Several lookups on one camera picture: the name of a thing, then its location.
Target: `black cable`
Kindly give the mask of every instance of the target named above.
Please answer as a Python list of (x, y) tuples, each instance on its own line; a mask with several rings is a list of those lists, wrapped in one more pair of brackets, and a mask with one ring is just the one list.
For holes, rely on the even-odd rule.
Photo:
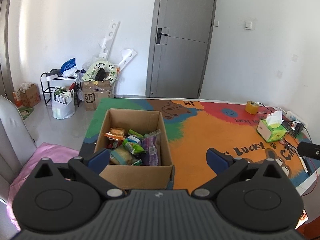
[(267, 107), (266, 107), (264, 104), (262, 104), (262, 103), (255, 102), (255, 104), (260, 104), (260, 105), (264, 106), (266, 109), (268, 109), (270, 112), (274, 113), (272, 110), (270, 110), (269, 108), (267, 108)]
[(320, 236), (317, 236), (317, 237), (312, 238), (312, 239), (310, 239), (310, 240), (317, 240), (317, 239), (319, 239), (319, 238), (320, 238)]
[(287, 144), (289, 144), (291, 147), (293, 147), (293, 148), (295, 148), (295, 149), (297, 150), (296, 147), (294, 147), (290, 142), (288, 142), (288, 141), (284, 138), (284, 137), (285, 137), (287, 134), (289, 134), (289, 133), (285, 133), (285, 135), (283, 136), (282, 139), (283, 139)]
[(308, 136), (309, 136), (309, 138), (310, 138), (310, 142), (313, 144), (309, 131), (307, 130), (307, 128), (306, 128), (302, 123), (296, 122), (296, 121), (285, 121), (285, 122), (287, 122), (287, 123), (291, 122), (291, 123), (297, 123), (297, 124), (299, 123), (299, 124), (301, 124), (301, 126), (302, 126), (304, 129), (306, 129), (306, 131), (307, 131), (307, 133), (308, 133)]

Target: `blue plastic bag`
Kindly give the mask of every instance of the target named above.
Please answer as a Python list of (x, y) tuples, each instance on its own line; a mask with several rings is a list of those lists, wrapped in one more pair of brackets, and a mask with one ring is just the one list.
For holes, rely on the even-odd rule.
[(76, 58), (69, 59), (67, 62), (65, 62), (62, 67), (60, 72), (63, 73), (64, 78), (68, 78), (73, 76), (77, 71), (76, 67)]

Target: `cable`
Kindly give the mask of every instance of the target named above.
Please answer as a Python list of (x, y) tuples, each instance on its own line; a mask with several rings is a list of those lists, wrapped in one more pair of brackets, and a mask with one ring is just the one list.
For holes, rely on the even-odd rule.
[[(289, 123), (289, 122), (291, 122), (291, 123), (300, 123), (300, 122), (296, 122), (296, 121), (286, 121), (287, 123)], [(301, 124), (301, 126), (304, 128), (304, 129), (306, 129), (306, 131), (307, 131), (307, 133), (308, 133), (308, 136), (309, 136), (309, 139), (310, 139), (310, 142), (313, 144), (313, 142), (312, 142), (312, 139), (311, 139), (311, 136), (310, 136), (310, 133), (308, 132), (308, 130), (307, 130), (307, 128), (302, 124), (302, 123), (300, 123)]]
[(270, 112), (274, 113), (274, 111), (270, 110), (269, 108), (267, 108), (267, 107), (266, 107), (264, 104), (262, 104), (262, 103), (255, 102), (255, 104), (260, 104), (260, 105), (264, 106), (266, 109), (268, 109)]
[(289, 133), (291, 132), (291, 130), (293, 131), (293, 130), (295, 130), (295, 128), (294, 128), (294, 127), (289, 128), (289, 129), (286, 131), (285, 135), (283, 136), (283, 140), (284, 140), (287, 144), (289, 144), (291, 147), (297, 149), (296, 147), (294, 147), (290, 142), (288, 142), (288, 141), (284, 138), (287, 134), (289, 134)]
[(311, 190), (309, 193), (307, 193), (307, 194), (305, 194), (305, 195), (301, 195), (301, 197), (304, 197), (304, 196), (306, 196), (306, 195), (309, 195), (309, 194), (316, 188), (317, 183), (318, 183), (318, 172), (317, 172), (316, 166), (315, 166), (315, 164), (313, 163), (313, 161), (312, 161), (310, 158), (309, 158), (309, 160), (311, 161), (311, 163), (312, 163), (312, 165), (313, 165), (313, 167), (315, 168), (315, 171), (316, 171), (316, 183), (315, 183), (315, 185), (313, 186), (312, 190)]
[(310, 240), (318, 240), (319, 238), (320, 238), (320, 236), (317, 236), (317, 237), (312, 238), (312, 239), (310, 239)]

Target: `white plastic bag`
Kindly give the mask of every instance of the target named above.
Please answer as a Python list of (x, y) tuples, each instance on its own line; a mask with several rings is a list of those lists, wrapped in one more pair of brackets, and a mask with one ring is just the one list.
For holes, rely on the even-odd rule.
[(77, 71), (77, 67), (70, 68), (65, 72), (63, 72), (63, 77), (64, 78), (72, 77), (75, 75), (76, 71)]
[(55, 91), (56, 89), (52, 93), (52, 116), (60, 120), (73, 116), (76, 111), (75, 103), (73, 102), (74, 91), (71, 90), (67, 104), (60, 103), (54, 99)]

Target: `tissue box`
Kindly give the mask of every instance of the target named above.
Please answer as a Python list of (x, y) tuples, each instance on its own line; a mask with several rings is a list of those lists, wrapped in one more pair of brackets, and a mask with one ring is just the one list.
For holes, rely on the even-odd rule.
[(264, 119), (260, 120), (257, 132), (266, 142), (275, 142), (281, 140), (287, 130), (282, 124), (277, 128), (267, 126), (267, 122)]

